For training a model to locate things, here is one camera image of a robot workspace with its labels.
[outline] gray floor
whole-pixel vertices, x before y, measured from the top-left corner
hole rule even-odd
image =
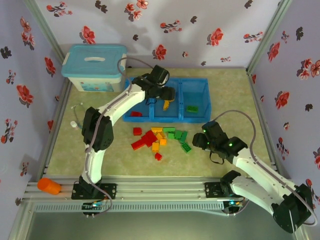
[[[201,212],[36,213],[28,240],[294,240],[250,203],[236,217]]]

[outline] storage box lid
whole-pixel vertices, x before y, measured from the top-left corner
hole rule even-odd
[[[72,78],[119,78],[117,62],[127,53],[123,45],[75,44],[64,60],[61,74]]]

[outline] red block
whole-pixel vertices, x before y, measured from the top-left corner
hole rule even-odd
[[[134,136],[140,136],[140,135],[142,135],[142,128],[141,128],[141,127],[134,127],[134,128],[133,128],[133,135],[134,135]]]
[[[156,153],[154,156],[155,159],[157,159],[158,161],[160,161],[162,159],[162,155],[160,153]]]
[[[141,137],[141,140],[143,140],[145,145],[149,148],[152,146],[152,143],[156,142],[158,139],[154,135],[154,133],[150,130],[150,131],[147,131],[145,135]]]
[[[139,111],[132,111],[130,117],[142,117],[142,113]]]
[[[137,150],[137,149],[143,147],[144,145],[145,145],[145,142],[142,139],[131,144],[133,150]]]

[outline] orange cylinder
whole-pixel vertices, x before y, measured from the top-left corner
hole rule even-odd
[[[41,178],[38,181],[37,187],[39,190],[46,192],[48,194],[53,194],[53,195],[57,195],[61,191],[60,184],[46,177]]]

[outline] green block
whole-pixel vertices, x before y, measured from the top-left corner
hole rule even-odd
[[[180,138],[180,140],[179,140],[181,144],[183,144],[183,143],[186,141],[187,135],[188,135],[188,132],[187,132],[187,131],[184,131],[184,132],[182,133],[182,136],[181,136],[181,138]]]
[[[194,113],[196,114],[198,112],[197,106],[186,106],[187,113]]]
[[[189,153],[192,150],[191,147],[186,142],[182,144],[181,147],[186,153]]]
[[[162,131],[163,131],[164,133],[167,133],[167,132],[175,132],[175,131],[176,131],[176,128],[175,128],[175,127],[164,127]]]
[[[175,139],[175,134],[173,132],[169,132],[168,139]]]
[[[182,131],[176,130],[174,134],[174,139],[179,140],[182,136]]]

